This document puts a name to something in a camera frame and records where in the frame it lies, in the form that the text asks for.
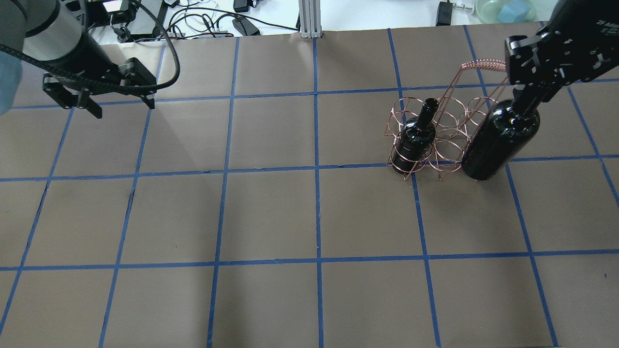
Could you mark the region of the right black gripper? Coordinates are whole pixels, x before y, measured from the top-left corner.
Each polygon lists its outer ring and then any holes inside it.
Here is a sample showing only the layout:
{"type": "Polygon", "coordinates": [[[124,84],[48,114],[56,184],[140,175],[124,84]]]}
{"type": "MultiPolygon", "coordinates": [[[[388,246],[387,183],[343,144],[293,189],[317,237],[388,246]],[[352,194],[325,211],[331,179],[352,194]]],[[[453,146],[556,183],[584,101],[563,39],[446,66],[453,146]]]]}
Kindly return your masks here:
{"type": "Polygon", "coordinates": [[[616,0],[560,0],[537,33],[506,38],[513,115],[531,116],[564,86],[592,81],[616,68],[618,24],[616,0]]]}

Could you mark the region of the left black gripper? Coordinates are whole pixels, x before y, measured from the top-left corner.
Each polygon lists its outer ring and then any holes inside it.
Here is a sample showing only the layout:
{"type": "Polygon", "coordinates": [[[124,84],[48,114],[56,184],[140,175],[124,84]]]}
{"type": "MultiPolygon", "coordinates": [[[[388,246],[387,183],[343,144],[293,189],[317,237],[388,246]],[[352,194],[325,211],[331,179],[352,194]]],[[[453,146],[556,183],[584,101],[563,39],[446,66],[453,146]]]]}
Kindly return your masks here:
{"type": "MultiPolygon", "coordinates": [[[[155,76],[137,58],[130,58],[122,65],[110,60],[101,46],[87,33],[80,33],[79,39],[46,41],[49,48],[44,49],[41,60],[49,66],[84,77],[93,81],[124,87],[144,87],[156,84],[155,76]]],[[[44,74],[43,91],[58,106],[64,109],[78,108],[102,119],[102,108],[91,99],[91,95],[115,92],[93,83],[78,82],[73,77],[64,77],[49,72],[44,74]]],[[[148,92],[121,92],[124,95],[139,97],[148,108],[155,109],[154,94],[148,92]]]]}

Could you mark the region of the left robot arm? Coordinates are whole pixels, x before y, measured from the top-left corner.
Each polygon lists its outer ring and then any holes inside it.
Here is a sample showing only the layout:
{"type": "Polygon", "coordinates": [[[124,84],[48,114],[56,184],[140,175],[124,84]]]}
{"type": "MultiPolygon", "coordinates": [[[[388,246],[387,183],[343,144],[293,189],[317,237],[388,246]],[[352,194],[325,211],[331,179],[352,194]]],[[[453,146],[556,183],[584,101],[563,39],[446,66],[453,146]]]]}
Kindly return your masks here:
{"type": "Polygon", "coordinates": [[[115,64],[59,0],[1,2],[1,112],[14,104],[22,63],[44,70],[42,90],[64,109],[102,117],[93,96],[121,93],[154,108],[156,79],[137,58],[115,64]]]}

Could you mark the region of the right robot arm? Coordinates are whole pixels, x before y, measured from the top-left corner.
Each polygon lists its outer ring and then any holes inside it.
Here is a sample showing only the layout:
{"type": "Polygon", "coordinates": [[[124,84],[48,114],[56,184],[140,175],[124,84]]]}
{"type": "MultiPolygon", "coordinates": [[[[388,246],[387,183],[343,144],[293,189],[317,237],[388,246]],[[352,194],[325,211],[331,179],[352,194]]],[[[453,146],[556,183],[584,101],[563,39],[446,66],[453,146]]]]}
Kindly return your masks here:
{"type": "Polygon", "coordinates": [[[574,82],[590,82],[618,66],[619,3],[560,0],[534,35],[506,38],[509,83],[521,86],[512,108],[530,115],[574,82]]]}

